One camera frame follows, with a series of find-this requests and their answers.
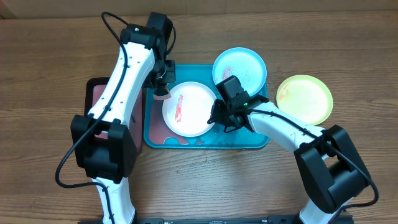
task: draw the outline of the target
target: wooden table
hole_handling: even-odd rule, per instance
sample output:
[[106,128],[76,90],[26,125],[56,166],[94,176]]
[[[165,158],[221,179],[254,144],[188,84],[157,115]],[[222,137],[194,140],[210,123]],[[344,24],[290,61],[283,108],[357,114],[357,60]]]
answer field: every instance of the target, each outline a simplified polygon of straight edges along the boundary
[[[303,12],[170,16],[177,63],[213,63],[236,46],[267,64],[272,101],[280,83],[313,75],[334,107],[322,126],[353,139],[381,193],[351,209],[357,223],[398,221],[398,13]],[[145,24],[147,17],[125,17]],[[112,21],[115,29],[122,24]],[[63,189],[55,168],[72,145],[85,85],[110,76],[118,44],[99,17],[0,21],[0,223],[76,223],[102,217],[94,187]],[[88,181],[74,155],[66,183]],[[140,218],[264,217],[307,201],[294,157],[271,141],[259,151],[171,151],[147,146],[130,176]],[[368,187],[353,202],[373,198]]]

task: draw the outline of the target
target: white plate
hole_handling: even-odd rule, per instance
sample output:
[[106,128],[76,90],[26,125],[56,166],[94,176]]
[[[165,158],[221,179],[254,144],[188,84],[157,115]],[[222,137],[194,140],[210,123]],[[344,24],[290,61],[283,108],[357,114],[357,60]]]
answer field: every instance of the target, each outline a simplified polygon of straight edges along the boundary
[[163,119],[176,134],[195,137],[213,127],[207,124],[216,95],[198,82],[178,84],[170,90],[171,98],[163,102]]
[[257,94],[267,79],[266,64],[254,51],[235,47],[221,53],[213,65],[213,81],[217,85],[231,75],[241,82],[250,96]]

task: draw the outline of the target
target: yellow plate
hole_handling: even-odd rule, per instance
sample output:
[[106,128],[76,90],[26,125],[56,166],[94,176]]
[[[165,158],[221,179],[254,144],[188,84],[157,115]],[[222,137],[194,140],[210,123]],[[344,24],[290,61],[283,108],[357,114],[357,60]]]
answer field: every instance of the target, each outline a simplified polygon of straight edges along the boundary
[[328,87],[309,75],[295,75],[282,82],[276,102],[283,112],[313,125],[324,122],[333,108]]

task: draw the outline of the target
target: teal tray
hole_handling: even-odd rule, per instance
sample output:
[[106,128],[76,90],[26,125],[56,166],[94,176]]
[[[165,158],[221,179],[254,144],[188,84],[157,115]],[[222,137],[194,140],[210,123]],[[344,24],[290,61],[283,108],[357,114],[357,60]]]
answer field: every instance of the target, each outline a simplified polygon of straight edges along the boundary
[[[183,82],[198,82],[208,86],[217,98],[221,99],[213,82],[211,71],[213,65],[176,65],[175,83],[169,85],[171,90]],[[163,101],[154,100],[154,91],[147,89],[146,110],[144,120],[144,140],[157,149],[261,149],[269,141],[267,136],[252,133],[241,128],[232,133],[224,133],[224,126],[215,124],[201,136],[187,138],[172,132],[166,125],[162,115]],[[267,96],[267,85],[259,92]]]

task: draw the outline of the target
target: wall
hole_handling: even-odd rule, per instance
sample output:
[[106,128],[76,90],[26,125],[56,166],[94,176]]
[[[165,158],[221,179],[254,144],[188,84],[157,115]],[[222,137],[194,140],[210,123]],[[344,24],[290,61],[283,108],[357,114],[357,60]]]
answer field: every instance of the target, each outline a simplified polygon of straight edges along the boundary
[[398,9],[398,0],[0,0],[5,17],[20,19],[91,17],[109,11],[120,16],[244,12],[358,11]]

